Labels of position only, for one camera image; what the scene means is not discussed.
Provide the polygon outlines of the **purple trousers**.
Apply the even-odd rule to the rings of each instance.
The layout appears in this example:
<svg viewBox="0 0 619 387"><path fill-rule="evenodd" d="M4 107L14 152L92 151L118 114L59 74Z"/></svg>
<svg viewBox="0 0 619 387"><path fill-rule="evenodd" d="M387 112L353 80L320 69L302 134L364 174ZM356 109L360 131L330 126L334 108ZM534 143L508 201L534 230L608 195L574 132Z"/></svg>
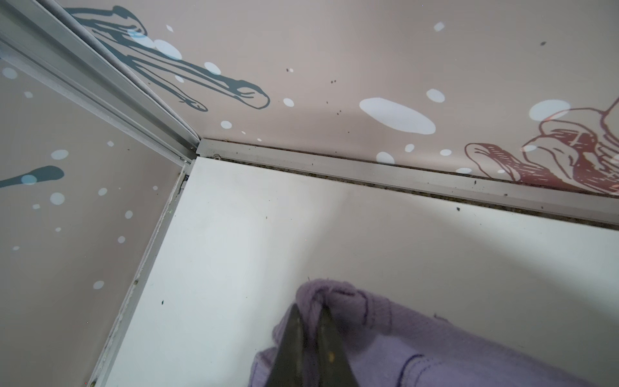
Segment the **purple trousers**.
<svg viewBox="0 0 619 387"><path fill-rule="evenodd" d="M319 385L317 325L328 307L360 386L586 386L588 382L430 318L347 282L313 280L297 290L305 329L303 386ZM290 309L258 352L248 384L265 386Z"/></svg>

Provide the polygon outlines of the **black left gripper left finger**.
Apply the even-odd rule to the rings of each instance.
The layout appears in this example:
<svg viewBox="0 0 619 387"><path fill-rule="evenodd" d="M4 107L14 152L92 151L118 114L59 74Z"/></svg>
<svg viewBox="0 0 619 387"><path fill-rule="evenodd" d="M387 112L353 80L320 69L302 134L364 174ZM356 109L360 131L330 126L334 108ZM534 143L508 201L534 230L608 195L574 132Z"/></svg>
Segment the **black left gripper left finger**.
<svg viewBox="0 0 619 387"><path fill-rule="evenodd" d="M293 304L266 387L303 386L305 329L298 305Z"/></svg>

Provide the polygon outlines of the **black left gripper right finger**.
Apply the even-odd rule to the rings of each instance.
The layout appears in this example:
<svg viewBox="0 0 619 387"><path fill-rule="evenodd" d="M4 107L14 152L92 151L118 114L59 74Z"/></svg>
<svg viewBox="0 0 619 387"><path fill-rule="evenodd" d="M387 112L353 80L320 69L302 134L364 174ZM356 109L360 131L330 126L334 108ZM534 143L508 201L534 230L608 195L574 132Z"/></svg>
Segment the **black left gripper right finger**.
<svg viewBox="0 0 619 387"><path fill-rule="evenodd" d="M328 307L322 308L316 333L321 387L359 387Z"/></svg>

